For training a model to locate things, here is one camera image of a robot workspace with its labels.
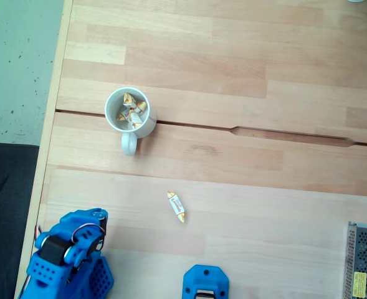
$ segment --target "white mug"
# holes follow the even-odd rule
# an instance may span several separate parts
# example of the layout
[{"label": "white mug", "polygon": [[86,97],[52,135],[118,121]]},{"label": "white mug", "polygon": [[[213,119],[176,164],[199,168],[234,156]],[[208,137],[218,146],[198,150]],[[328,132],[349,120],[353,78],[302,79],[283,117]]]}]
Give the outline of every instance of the white mug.
[{"label": "white mug", "polygon": [[[123,96],[125,92],[131,94],[138,102],[146,101],[147,107],[140,115],[143,124],[139,128],[132,129],[127,121],[117,121],[117,116],[125,109]],[[106,120],[117,131],[122,132],[122,151],[127,156],[135,154],[138,138],[149,135],[155,128],[157,116],[150,102],[143,92],[133,87],[123,87],[115,90],[107,99],[104,107]]]}]

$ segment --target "table edge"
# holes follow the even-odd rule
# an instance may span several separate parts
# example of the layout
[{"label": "table edge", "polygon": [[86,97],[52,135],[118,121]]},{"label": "table edge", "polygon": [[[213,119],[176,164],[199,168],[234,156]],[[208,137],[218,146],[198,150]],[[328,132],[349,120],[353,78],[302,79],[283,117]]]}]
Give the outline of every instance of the table edge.
[{"label": "table edge", "polygon": [[57,94],[59,92],[61,70],[64,60],[65,45],[67,43],[67,34],[72,12],[72,3],[74,0],[64,0],[62,17],[60,21],[59,38],[54,57],[52,78],[50,81],[49,95],[47,97],[46,113],[44,125],[42,128],[41,143],[36,164],[34,183],[32,185],[31,201],[27,217],[26,231],[24,234],[24,243],[22,244],[19,271],[17,275],[16,289],[14,298],[19,296],[24,280],[26,279],[26,270],[31,259],[34,245],[34,229],[37,223],[39,204],[41,203],[42,186],[44,182],[47,155],[49,153],[50,137],[52,135],[53,120],[56,108]]}]

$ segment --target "dark floor mat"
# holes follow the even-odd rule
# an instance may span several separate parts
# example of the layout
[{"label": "dark floor mat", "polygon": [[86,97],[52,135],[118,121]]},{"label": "dark floor mat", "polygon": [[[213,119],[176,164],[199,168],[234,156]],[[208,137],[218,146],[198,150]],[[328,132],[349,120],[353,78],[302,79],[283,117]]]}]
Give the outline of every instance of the dark floor mat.
[{"label": "dark floor mat", "polygon": [[38,146],[0,144],[0,298],[14,295]]}]

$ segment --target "candy wrapper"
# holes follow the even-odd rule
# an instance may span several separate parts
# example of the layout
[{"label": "candy wrapper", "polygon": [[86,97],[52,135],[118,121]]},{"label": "candy wrapper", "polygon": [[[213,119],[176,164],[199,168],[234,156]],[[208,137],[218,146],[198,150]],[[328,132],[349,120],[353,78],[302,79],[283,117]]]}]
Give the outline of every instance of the candy wrapper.
[{"label": "candy wrapper", "polygon": [[133,109],[138,115],[141,115],[147,107],[146,102],[137,103],[135,98],[127,92],[123,95],[123,105],[127,109]]},{"label": "candy wrapper", "polygon": [[117,117],[117,120],[126,120],[135,129],[139,128],[143,124],[139,115],[132,109],[122,111],[121,114]]},{"label": "candy wrapper", "polygon": [[182,206],[179,197],[171,191],[168,191],[166,195],[168,196],[169,203],[171,204],[173,210],[175,211],[175,214],[177,215],[178,219],[181,222],[184,222],[184,207]]}]

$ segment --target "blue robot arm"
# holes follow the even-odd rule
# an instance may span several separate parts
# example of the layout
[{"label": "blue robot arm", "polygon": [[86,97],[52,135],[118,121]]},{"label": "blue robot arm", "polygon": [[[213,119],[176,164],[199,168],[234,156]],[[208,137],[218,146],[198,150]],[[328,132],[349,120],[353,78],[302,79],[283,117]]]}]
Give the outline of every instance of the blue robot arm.
[{"label": "blue robot arm", "polygon": [[100,256],[107,219],[103,209],[77,210],[41,233],[20,298],[105,298],[114,283],[105,257]]}]

